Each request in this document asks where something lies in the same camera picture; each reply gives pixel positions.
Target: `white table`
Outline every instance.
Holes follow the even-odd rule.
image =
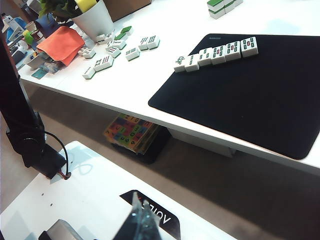
[[[56,175],[49,180],[37,175],[1,214],[4,239],[37,240],[63,219],[84,240],[111,240],[131,211],[120,195],[138,190],[178,218],[182,240],[235,240],[83,144],[71,142],[66,150],[71,178]],[[162,228],[159,232],[163,240],[175,239]]]
[[[106,53],[103,45],[94,48],[97,55],[93,59],[77,57],[65,69],[55,75],[47,74],[41,80],[31,76],[33,72],[28,66],[23,67],[19,74],[24,81],[43,88],[319,175],[319,137],[309,155],[303,160],[295,161],[148,106],[148,100],[172,74],[176,57],[188,55],[205,35],[229,33],[319,36],[319,9],[318,0],[244,0],[235,10],[216,20],[209,16],[206,0],[153,0],[151,5],[115,22],[116,30],[133,26],[134,33],[126,41],[127,47],[114,61],[114,66],[98,72],[91,80],[85,80],[81,75],[99,56]],[[127,62],[125,51],[137,46],[141,37],[153,33],[160,36],[159,48],[144,51],[139,58]],[[177,43],[173,41],[175,38],[179,38]]]

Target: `red cloth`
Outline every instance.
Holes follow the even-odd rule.
[[[84,40],[74,29],[61,26],[36,47],[45,51],[53,60],[68,66],[84,44]]]

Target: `black mat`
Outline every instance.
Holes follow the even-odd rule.
[[[249,37],[208,34],[190,54]],[[303,159],[320,130],[320,37],[255,37],[259,55],[173,73],[148,104]]]

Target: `white flower pot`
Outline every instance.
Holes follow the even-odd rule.
[[[99,0],[96,5],[80,16],[72,18],[72,21],[95,42],[97,36],[107,35],[114,30],[114,23],[103,0]]]

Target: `gray floor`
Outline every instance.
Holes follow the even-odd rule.
[[[77,140],[239,240],[317,239],[320,178],[237,152],[233,159],[171,138],[151,165],[117,152],[102,135],[117,112],[25,84],[46,130]],[[1,116],[1,212],[37,175],[25,168]],[[61,147],[48,137],[57,150]]]

